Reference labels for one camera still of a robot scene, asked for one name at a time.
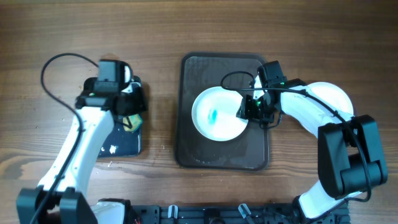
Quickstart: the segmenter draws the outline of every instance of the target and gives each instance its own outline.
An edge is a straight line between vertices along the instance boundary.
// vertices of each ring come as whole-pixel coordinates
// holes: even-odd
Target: black mounting bracket
[[[369,115],[352,117],[350,128],[358,136],[369,169],[371,187],[386,183],[387,165],[379,130]],[[318,129],[318,175],[325,192],[341,199],[366,190],[366,178],[358,153],[348,155],[346,145],[357,147],[342,124],[326,124]]]
[[[17,211],[21,224],[29,224],[40,201],[47,191],[43,187],[36,189],[22,189],[17,198]],[[59,213],[48,213],[47,210],[59,206]],[[43,209],[36,223],[70,223],[70,224],[97,224],[97,219],[91,211],[83,194],[67,188],[63,193],[55,192]]]
[[[147,110],[147,102],[142,88],[134,88],[130,93],[121,92],[125,83],[126,62],[119,60],[100,60],[98,78],[88,78],[84,89],[76,98],[75,107],[100,107],[110,110],[114,116],[130,116]]]
[[[261,86],[263,88],[292,88],[299,85],[306,85],[305,82],[294,79],[287,80],[284,76],[278,61],[268,62],[257,69]],[[260,122],[262,129],[267,129],[267,125],[274,122],[274,113],[283,111],[280,107],[280,91],[264,91],[264,96],[254,99],[252,95],[245,95],[241,102],[241,107],[236,113],[237,118],[253,119]]]
[[[141,224],[248,224],[251,220],[258,224],[295,224],[300,223],[299,212],[291,203],[271,203],[264,206],[247,206],[250,214],[242,217],[238,206],[219,207],[178,207],[176,218],[169,218],[169,209],[157,205],[132,206],[140,218]],[[350,223],[347,204],[315,221],[317,224]]]

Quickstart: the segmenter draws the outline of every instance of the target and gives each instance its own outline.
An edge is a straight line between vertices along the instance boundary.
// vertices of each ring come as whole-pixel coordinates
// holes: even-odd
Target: wood grain surface
[[[376,119],[389,169],[353,223],[398,223],[398,4],[396,1],[150,1],[0,6],[0,223],[18,223],[16,197],[56,158],[72,115],[39,85],[42,65],[75,52],[113,53],[146,83],[149,112],[139,157],[101,159],[88,201],[215,205],[291,202],[318,179],[317,140],[285,116],[260,172],[183,169],[173,144],[180,61],[194,50],[253,52],[278,60],[289,79],[334,83],[357,114]],[[90,64],[54,61],[46,83],[73,103]],[[108,167],[110,161],[115,166]]]

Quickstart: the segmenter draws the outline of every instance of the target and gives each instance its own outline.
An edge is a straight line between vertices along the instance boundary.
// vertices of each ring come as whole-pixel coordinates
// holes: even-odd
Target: black cable
[[[34,213],[32,219],[30,220],[30,224],[34,224],[37,219],[39,218],[39,215],[42,213],[42,210],[45,208],[46,203],[48,202],[49,198],[52,195],[52,192],[55,190],[55,188],[57,187],[57,185],[59,184],[59,182],[63,179],[63,173],[65,172],[65,169],[68,167],[69,162],[74,154],[74,152],[76,151],[77,145],[80,142],[81,139],[81,134],[83,132],[83,120],[80,117],[80,115],[69,105],[67,105],[65,102],[63,102],[62,100],[58,99],[56,96],[54,96],[45,86],[44,84],[44,71],[47,68],[47,66],[54,61],[55,59],[59,58],[59,57],[63,57],[63,56],[76,56],[76,57],[80,57],[82,59],[85,59],[86,61],[92,63],[94,66],[98,67],[98,65],[93,62],[92,60],[79,55],[79,54],[74,54],[74,53],[64,53],[64,54],[59,54],[56,55],[54,57],[52,57],[50,60],[48,60],[42,69],[42,73],[40,76],[40,84],[42,85],[42,88],[44,90],[44,92],[46,92],[46,94],[48,94],[49,97],[51,97],[53,100],[55,100],[56,102],[60,103],[62,106],[68,108],[68,110],[70,110],[73,114],[75,114],[75,116],[77,117],[77,120],[79,121],[79,128],[78,128],[78,135],[76,137],[75,143],[72,146],[72,149],[69,152],[69,155],[67,156],[67,158],[65,159],[65,162],[63,163],[60,172],[58,173],[58,175],[55,177],[54,183],[51,185],[49,191],[45,194],[43,200],[41,201],[39,207],[37,208],[36,212]]]
[[[280,113],[279,113],[278,121],[276,122],[275,125],[272,125],[272,126],[264,127],[264,126],[265,126],[265,125],[264,125],[264,122],[263,122],[263,121],[260,121],[260,123],[259,123],[260,128],[263,129],[263,130],[270,130],[271,128],[275,128],[275,127],[278,126],[278,125],[280,124],[280,122],[282,121],[282,115],[283,115],[283,114],[284,114],[283,112],[280,112]]]
[[[234,74],[246,74],[249,75],[252,78],[252,88],[228,88],[225,87],[223,85],[223,82],[225,80],[225,78],[229,77],[230,75],[234,75]],[[371,198],[372,195],[372,187],[371,187],[371,182],[370,182],[370,175],[369,175],[369,169],[368,169],[368,165],[366,163],[366,159],[365,159],[365,155],[364,152],[362,150],[361,144],[359,143],[358,137],[357,135],[355,135],[355,133],[353,132],[353,130],[351,129],[351,127],[348,125],[348,123],[344,120],[344,118],[342,118],[337,111],[334,111],[333,109],[331,109],[326,103],[324,103],[322,100],[318,99],[317,97],[314,97],[312,95],[310,95],[309,93],[307,93],[306,90],[291,90],[291,89],[285,89],[285,88],[253,88],[254,87],[254,76],[249,73],[249,72],[245,72],[245,71],[236,71],[236,72],[230,72],[228,74],[226,74],[222,79],[221,79],[221,83],[220,86],[225,89],[225,90],[233,90],[233,91],[256,91],[256,90],[262,90],[262,91],[267,91],[267,90],[274,90],[274,91],[280,91],[280,92],[288,92],[288,93],[297,93],[297,94],[301,94],[303,96],[306,96],[314,101],[316,101],[317,103],[321,104],[324,108],[326,108],[329,112],[331,112],[333,114],[333,116],[337,117],[341,123],[345,126],[345,128],[348,130],[349,134],[353,137],[355,145],[358,148],[358,152],[359,155],[361,157],[361,162],[362,162],[362,166],[363,169],[365,171],[365,179],[366,179],[366,198],[355,198],[355,197],[350,197],[350,198],[344,198],[343,201],[341,201],[337,206],[335,206],[334,208],[330,209],[329,211],[325,212],[325,213],[330,213],[332,212],[334,209],[340,207],[341,205],[343,205],[346,202],[349,202],[350,200],[352,201],[356,201],[356,202],[367,202],[369,201],[369,199]]]
[[[118,121],[118,120],[114,120],[114,122],[118,123],[118,124],[121,124],[121,125],[127,127],[128,129],[131,129],[132,128],[132,124],[131,124],[131,121],[130,121],[130,117],[127,117],[126,119],[127,119],[128,124],[126,124],[126,123],[124,123],[122,121]]]

